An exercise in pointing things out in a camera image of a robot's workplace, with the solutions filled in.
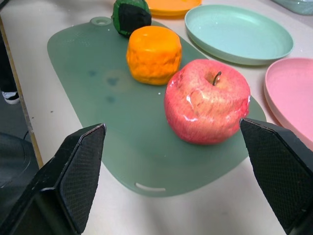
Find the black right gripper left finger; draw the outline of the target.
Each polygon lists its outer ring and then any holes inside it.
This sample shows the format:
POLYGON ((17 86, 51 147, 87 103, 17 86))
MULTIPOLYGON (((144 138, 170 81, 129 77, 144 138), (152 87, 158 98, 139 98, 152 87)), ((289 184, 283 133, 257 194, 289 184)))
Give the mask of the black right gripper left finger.
POLYGON ((13 204, 0 235, 81 235, 98 187, 106 130, 100 123, 68 135, 13 204))

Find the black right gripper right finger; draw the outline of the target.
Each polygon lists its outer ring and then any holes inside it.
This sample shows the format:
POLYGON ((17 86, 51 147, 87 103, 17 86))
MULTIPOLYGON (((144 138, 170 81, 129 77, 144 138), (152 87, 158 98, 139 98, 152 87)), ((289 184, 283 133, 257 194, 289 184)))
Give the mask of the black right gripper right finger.
POLYGON ((313 235, 313 151, 289 129, 243 118, 254 176, 286 235, 313 235))

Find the pink plate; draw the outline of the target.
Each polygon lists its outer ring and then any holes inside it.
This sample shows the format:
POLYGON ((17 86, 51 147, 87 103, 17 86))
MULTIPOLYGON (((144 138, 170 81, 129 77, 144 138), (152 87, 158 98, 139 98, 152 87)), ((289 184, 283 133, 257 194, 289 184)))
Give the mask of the pink plate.
POLYGON ((313 148, 313 59, 287 58, 271 64, 264 93, 278 122, 313 148))

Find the light green plate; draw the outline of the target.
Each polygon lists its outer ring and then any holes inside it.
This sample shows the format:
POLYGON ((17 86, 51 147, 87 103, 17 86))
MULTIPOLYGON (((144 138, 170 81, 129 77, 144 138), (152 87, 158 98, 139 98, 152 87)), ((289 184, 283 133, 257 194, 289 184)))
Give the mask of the light green plate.
POLYGON ((188 36, 198 47, 235 64, 270 64, 294 48, 293 38, 284 27, 244 8, 202 5, 189 10, 184 21, 188 36))

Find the orange fruit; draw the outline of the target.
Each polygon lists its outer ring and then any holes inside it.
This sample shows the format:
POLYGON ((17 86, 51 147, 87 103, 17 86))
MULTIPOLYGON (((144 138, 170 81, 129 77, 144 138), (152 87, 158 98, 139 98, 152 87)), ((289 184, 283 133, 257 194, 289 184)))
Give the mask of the orange fruit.
POLYGON ((134 80, 149 85, 165 85, 179 70, 182 45, 179 36, 162 26, 135 30, 128 42, 126 61, 134 80))

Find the green and black toy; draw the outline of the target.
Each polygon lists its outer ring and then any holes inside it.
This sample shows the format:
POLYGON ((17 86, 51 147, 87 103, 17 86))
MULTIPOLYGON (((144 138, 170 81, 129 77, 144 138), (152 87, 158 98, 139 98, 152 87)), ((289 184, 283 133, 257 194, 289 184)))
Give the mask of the green and black toy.
POLYGON ((135 30, 152 23, 146 0, 116 0, 111 19, 118 34, 126 38, 135 30))

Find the orange plate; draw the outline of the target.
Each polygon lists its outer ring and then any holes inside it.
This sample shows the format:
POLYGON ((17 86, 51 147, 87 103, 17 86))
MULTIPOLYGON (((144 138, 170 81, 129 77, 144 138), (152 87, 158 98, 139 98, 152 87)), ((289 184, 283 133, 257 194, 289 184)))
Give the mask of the orange plate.
POLYGON ((201 5, 202 0, 146 0, 154 16, 182 16, 201 5))

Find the dark round base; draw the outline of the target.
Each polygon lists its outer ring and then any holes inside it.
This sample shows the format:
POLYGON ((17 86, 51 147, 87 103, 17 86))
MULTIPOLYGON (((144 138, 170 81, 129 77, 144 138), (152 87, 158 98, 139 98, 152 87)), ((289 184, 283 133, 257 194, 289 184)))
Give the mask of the dark round base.
POLYGON ((32 143, 0 133, 0 220, 11 211, 38 171, 32 143))

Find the green cutting board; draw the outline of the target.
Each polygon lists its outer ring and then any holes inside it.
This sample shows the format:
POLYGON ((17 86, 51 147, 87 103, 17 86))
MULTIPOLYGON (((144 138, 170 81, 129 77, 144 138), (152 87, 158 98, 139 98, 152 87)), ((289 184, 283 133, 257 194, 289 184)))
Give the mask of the green cutting board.
POLYGON ((47 43, 82 126, 106 124, 102 161, 121 184, 142 195, 176 196, 208 185, 248 156, 241 132, 214 145, 182 141, 165 117, 165 86, 132 78, 127 46, 107 17, 61 30, 47 43))

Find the black and white shoe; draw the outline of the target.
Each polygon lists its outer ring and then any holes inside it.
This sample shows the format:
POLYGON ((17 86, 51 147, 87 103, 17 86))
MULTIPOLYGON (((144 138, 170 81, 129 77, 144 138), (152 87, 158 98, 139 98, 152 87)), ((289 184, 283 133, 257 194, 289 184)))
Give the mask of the black and white shoe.
POLYGON ((4 100, 10 105, 15 105, 20 101, 18 92, 2 92, 2 95, 4 100))

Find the red apple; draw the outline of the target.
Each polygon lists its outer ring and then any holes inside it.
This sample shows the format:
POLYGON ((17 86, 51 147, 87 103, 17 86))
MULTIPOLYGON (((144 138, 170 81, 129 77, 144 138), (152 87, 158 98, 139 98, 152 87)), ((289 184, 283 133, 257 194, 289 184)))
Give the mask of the red apple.
POLYGON ((216 144, 239 130, 251 91, 246 78, 224 63, 195 59, 176 72, 164 94, 167 122, 182 140, 216 144))

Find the pale green dish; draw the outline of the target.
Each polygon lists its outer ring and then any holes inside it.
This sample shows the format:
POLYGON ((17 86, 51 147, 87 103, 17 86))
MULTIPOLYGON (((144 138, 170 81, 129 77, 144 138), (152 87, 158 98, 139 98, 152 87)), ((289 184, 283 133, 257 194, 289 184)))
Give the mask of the pale green dish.
POLYGON ((285 9, 304 16, 313 16, 313 0, 272 0, 285 9))

